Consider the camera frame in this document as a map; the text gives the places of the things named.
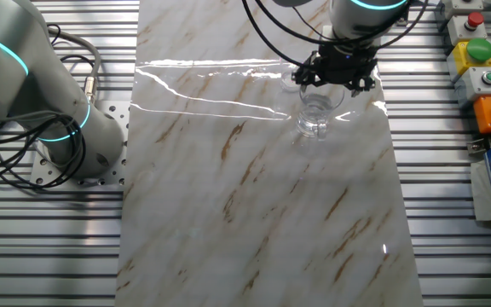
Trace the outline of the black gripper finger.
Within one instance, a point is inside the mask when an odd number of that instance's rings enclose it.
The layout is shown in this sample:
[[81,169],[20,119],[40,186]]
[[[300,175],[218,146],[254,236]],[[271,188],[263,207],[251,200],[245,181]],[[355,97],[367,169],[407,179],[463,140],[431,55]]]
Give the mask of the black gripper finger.
[[319,68],[318,62],[318,52],[312,51],[307,60],[292,73],[292,81],[300,86],[317,86],[317,70]]
[[368,92],[375,87],[376,82],[370,75],[354,77],[347,84],[347,89],[350,90],[352,97],[357,97],[360,93]]

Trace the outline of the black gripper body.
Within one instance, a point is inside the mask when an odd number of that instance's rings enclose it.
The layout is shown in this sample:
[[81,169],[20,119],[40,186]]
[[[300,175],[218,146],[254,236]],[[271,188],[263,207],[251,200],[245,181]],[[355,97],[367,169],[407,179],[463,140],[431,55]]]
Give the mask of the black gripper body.
[[314,60],[314,84],[375,84],[371,77],[378,60],[377,47],[354,49],[351,55],[336,47],[321,45]]

